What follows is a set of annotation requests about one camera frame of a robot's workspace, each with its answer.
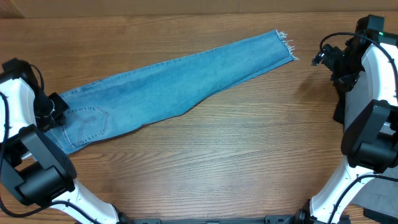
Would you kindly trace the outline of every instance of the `denim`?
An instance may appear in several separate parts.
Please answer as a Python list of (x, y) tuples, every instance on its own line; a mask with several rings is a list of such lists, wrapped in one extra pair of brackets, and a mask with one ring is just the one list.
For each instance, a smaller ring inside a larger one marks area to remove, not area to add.
[(60, 96), (66, 124), (46, 135), (67, 154), (94, 141), (184, 114), (215, 93), (294, 59), (276, 30), (175, 60), (124, 72)]

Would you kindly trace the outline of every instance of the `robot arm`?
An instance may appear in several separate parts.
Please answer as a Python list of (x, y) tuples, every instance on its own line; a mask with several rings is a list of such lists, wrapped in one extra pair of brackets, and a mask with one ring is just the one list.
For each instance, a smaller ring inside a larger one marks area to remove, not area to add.
[[(43, 133), (63, 123), (62, 113), (68, 109), (66, 103), (56, 93), (45, 95), (27, 62), (15, 58), (3, 64), (3, 68), (0, 91), (7, 97), (10, 128), (1, 183), (20, 203), (52, 205), (51, 208), (69, 214), (82, 224), (92, 223), (82, 212), (101, 224), (130, 223), (125, 214), (102, 202), (76, 179), (76, 170), (68, 156)], [(0, 102), (0, 117), (4, 118), (4, 114), (4, 102)], [(2, 119), (0, 135), (4, 132)], [(37, 162), (16, 170), (21, 157), (27, 153)]]
[[(356, 33), (378, 40), (392, 58), (398, 58), (398, 38), (383, 33), (383, 24), (383, 18), (369, 15), (358, 21)], [(328, 54), (322, 55), (323, 63), (333, 72), (331, 79), (340, 95), (338, 107), (344, 109), (341, 121), (345, 125), (341, 142), (343, 160), (326, 186), (309, 203), (310, 216), (323, 223), (329, 221), (338, 198), (357, 177), (383, 173), (388, 167), (398, 165), (397, 77), (391, 63), (374, 44), (358, 37), (348, 40), (346, 45), (343, 52), (326, 45)], [(332, 223), (339, 222), (345, 207), (372, 179), (363, 179), (349, 190)]]

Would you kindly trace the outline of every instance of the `wood grain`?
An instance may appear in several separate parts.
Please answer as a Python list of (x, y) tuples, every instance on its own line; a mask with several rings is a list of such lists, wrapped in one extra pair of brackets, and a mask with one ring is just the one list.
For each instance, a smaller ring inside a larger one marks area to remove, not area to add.
[[(0, 20), (0, 61), (38, 66), (47, 93), (209, 50), (272, 29), (300, 58), (212, 96), (183, 116), (93, 144), (71, 155), (78, 178), (134, 218), (233, 218), (286, 214), (317, 194), (340, 159), (338, 97), (319, 41), (352, 31), (370, 12), (224, 14)], [(398, 32), (396, 12), (385, 30)], [(345, 37), (330, 44), (342, 46)], [(15, 212), (31, 210), (2, 191)], [(347, 209), (353, 223), (361, 210)], [(73, 223), (54, 210), (1, 223)]]
[(394, 11), (391, 0), (13, 0), (26, 18), (222, 14), (259, 12)]

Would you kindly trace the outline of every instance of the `white casing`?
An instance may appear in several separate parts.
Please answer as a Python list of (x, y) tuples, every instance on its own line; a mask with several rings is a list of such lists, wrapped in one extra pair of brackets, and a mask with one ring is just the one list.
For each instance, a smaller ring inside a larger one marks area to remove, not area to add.
[[(61, 194), (55, 198), (53, 202), (69, 201), (101, 224), (116, 224), (119, 221), (118, 213), (111, 204), (105, 203), (95, 197), (95, 195), (85, 188), (85, 186), (83, 186), (77, 179), (74, 180), (74, 183), (74, 191)], [(51, 208), (67, 213), (82, 224), (92, 223), (73, 208), (66, 207), (63, 204), (53, 205)]]
[[(383, 44), (381, 46), (391, 55), (398, 58), (398, 49), (394, 45)], [(390, 105), (397, 106), (396, 86), (394, 72), (388, 58), (375, 45), (371, 44), (362, 56), (362, 66), (365, 72), (359, 73), (358, 82), (354, 88), (346, 93), (345, 105), (345, 130), (369, 104), (372, 99), (386, 100)], [(394, 134), (389, 123), (385, 123), (382, 132)], [(312, 197), (310, 201), (310, 214), (317, 220), (327, 223), (334, 204), (340, 195), (354, 181), (357, 176), (371, 174), (373, 170), (357, 166), (352, 168), (348, 165), (347, 157), (344, 156), (335, 173), (326, 183), (326, 186)], [(344, 197), (338, 210), (333, 217), (332, 223), (338, 223), (341, 213), (362, 187), (373, 178), (366, 178), (357, 183)]]
[[(394, 45), (380, 44), (398, 62), (398, 48)], [(365, 72), (359, 73), (358, 82), (346, 93), (345, 129), (355, 120), (372, 99), (387, 100), (398, 106), (394, 72), (388, 58), (375, 45), (370, 45), (362, 56)], [(391, 134), (386, 124), (383, 132)]]
[[(0, 92), (7, 97), (10, 114), (10, 132), (11, 138), (18, 134), (19, 130), (31, 124), (36, 125), (33, 102), (35, 93), (31, 87), (21, 78), (10, 79), (0, 84)], [(4, 136), (4, 117), (5, 107), (0, 97), (0, 138)]]
[[(340, 195), (346, 190), (346, 188), (358, 177), (364, 174), (372, 174), (373, 170), (364, 167), (357, 166), (352, 168), (348, 165), (347, 157), (343, 156), (337, 170), (330, 177), (326, 185), (322, 190), (312, 197), (310, 200), (310, 214), (317, 218), (318, 221), (328, 223), (330, 215), (334, 209), (334, 206), (339, 199)], [(361, 180), (361, 183), (355, 184), (351, 190), (344, 196), (343, 200), (333, 217), (332, 223), (338, 223), (340, 220), (341, 213), (347, 207), (349, 202), (355, 197), (355, 195), (373, 178), (365, 178)]]

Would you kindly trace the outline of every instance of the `wire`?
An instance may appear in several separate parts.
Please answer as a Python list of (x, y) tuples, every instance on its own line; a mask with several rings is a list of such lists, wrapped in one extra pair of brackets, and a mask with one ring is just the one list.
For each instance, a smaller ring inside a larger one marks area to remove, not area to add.
[(44, 91), (44, 79), (43, 79), (42, 73), (40, 72), (40, 70), (35, 65), (30, 64), (30, 66), (34, 67), (36, 69), (37, 73), (39, 74), (39, 76), (40, 76), (40, 87), (42, 88), (42, 91)]
[(394, 72), (394, 79), (396, 81), (396, 91), (398, 90), (398, 71), (397, 71), (397, 66), (396, 66), (396, 63), (395, 63), (394, 59), (391, 57), (391, 55), (383, 47), (381, 47), (380, 44), (378, 44), (376, 41), (374, 41), (374, 40), (372, 40), (372, 39), (370, 39), (368, 37), (365, 37), (365, 36), (359, 35), (359, 34), (355, 34), (355, 33), (352, 33), (352, 32), (337, 32), (337, 33), (334, 33), (334, 34), (329, 34), (325, 38), (323, 38), (321, 40), (320, 44), (319, 44), (319, 48), (320, 48), (321, 52), (325, 53), (325, 51), (323, 51), (323, 43), (324, 43), (324, 41), (326, 41), (330, 37), (334, 37), (334, 36), (337, 36), (337, 35), (351, 35), (351, 36), (354, 36), (354, 37), (359, 37), (359, 38), (362, 38), (364, 40), (370, 41), (378, 49), (380, 49), (384, 53), (384, 55), (386, 55), (386, 57), (388, 58), (388, 60), (391, 63), (392, 70)]
[[(4, 102), (4, 113), (5, 113), (5, 117), (6, 117), (5, 122), (4, 122), (4, 138), (2, 140), (1, 148), (0, 148), (0, 150), (1, 150), (0, 151), (0, 179), (1, 179), (2, 162), (3, 162), (3, 159), (4, 159), (4, 153), (6, 151), (6, 141), (8, 139), (8, 134), (9, 134), (9, 130), (10, 130), (10, 125), (9, 125), (10, 117), (9, 117), (9, 105), (8, 105), (7, 97), (2, 92), (0, 92), (0, 96), (1, 96), (1, 98), (3, 100), (3, 102)], [(91, 217), (89, 217), (84, 211), (82, 211), (76, 205), (74, 205), (74, 204), (72, 204), (70, 202), (65, 202), (65, 201), (50, 202), (48, 205), (40, 207), (40, 208), (37, 208), (37, 209), (35, 209), (33, 211), (30, 211), (30, 212), (27, 212), (27, 213), (23, 213), (23, 214), (17, 214), (17, 213), (14, 213), (14, 212), (12, 212), (12, 211), (10, 211), (10, 210), (8, 210), (6, 208), (6, 206), (4, 205), (4, 203), (3, 203), (2, 199), (1, 199), (1, 194), (0, 194), (0, 208), (1, 208), (1, 210), (5, 214), (7, 214), (7, 215), (9, 215), (11, 217), (14, 217), (14, 218), (28, 217), (30, 215), (36, 214), (38, 212), (41, 212), (42, 210), (45, 210), (46, 208), (49, 208), (49, 207), (51, 207), (53, 205), (59, 205), (59, 204), (63, 204), (66, 207), (71, 207), (71, 208), (75, 209), (78, 213), (80, 213), (80, 215), (82, 215), (87, 220), (89, 220), (90, 222), (92, 222), (94, 224), (99, 224), (96, 220), (94, 220)]]
[(341, 201), (343, 200), (344, 196), (349, 192), (349, 190), (354, 187), (354, 185), (357, 182), (360, 182), (362, 179), (364, 178), (376, 178), (376, 179), (383, 179), (383, 180), (389, 180), (389, 181), (393, 181), (393, 182), (398, 182), (397, 178), (392, 178), (392, 177), (386, 177), (386, 176), (382, 176), (382, 175), (375, 175), (375, 174), (369, 174), (369, 175), (362, 175), (360, 177), (357, 177), (345, 190), (344, 192), (340, 195), (340, 197), (338, 198), (336, 205), (333, 208), (333, 211), (331, 212), (328, 224), (331, 224), (331, 221), (333, 220), (333, 217), (335, 216), (335, 213), (337, 212), (338, 206), (341, 203)]

